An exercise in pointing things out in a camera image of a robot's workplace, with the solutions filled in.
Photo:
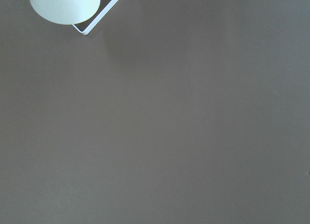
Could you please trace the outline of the pale white plastic cup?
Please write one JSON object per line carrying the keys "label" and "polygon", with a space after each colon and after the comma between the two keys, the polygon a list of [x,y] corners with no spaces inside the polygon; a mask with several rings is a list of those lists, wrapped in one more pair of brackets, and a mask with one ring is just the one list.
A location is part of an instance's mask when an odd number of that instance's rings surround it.
{"label": "pale white plastic cup", "polygon": [[101,0],[30,0],[35,12],[44,19],[62,25],[81,23],[98,10]]}

